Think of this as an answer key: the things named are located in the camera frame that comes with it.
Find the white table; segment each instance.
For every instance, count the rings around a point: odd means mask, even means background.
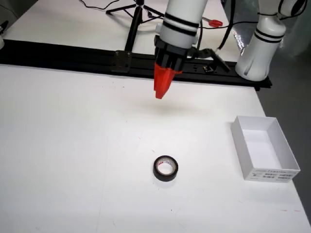
[[[227,23],[217,0],[205,16]],[[122,22],[40,0],[6,38],[119,50]],[[153,26],[134,52],[153,53]],[[238,57],[233,36],[221,56]],[[253,88],[173,82],[157,100],[152,80],[0,66],[0,111],[0,232],[311,232],[292,182],[242,178],[230,123],[264,116]],[[164,154],[179,163],[170,183],[152,173]]]

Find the gray floor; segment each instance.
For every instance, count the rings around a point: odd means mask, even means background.
[[[237,1],[235,21],[257,20],[257,0]],[[229,1],[225,7],[228,12]],[[276,52],[270,66],[269,77],[272,89],[258,92],[260,102],[267,116],[277,117],[287,140],[300,165],[301,172],[294,184],[303,203],[309,221],[311,220],[311,48],[301,52],[297,43],[305,39],[303,32],[296,35],[298,19],[288,19],[286,37]],[[310,22],[304,22],[310,28]],[[241,42],[248,44],[255,24],[240,24],[234,27]]]

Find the red clip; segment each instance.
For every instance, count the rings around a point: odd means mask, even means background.
[[[182,71],[175,71],[171,68],[162,68],[155,63],[155,97],[157,99],[162,99],[169,90],[174,76],[181,73]]]
[[[216,19],[212,19],[208,22],[209,26],[213,27],[213,28],[218,28],[221,27],[223,25],[223,23],[219,20]]]

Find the black electrical tape roll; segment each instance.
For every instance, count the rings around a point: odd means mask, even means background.
[[[169,164],[173,168],[173,171],[170,174],[163,174],[162,172],[160,172],[158,166],[161,165],[162,163]],[[160,156],[154,162],[154,175],[160,181],[164,182],[172,181],[176,177],[177,172],[178,172],[178,163],[176,162],[175,159],[173,159],[170,156],[167,155]]]

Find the white cardboard box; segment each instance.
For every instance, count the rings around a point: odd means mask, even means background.
[[[245,180],[286,183],[300,171],[276,118],[237,116],[231,131]]]

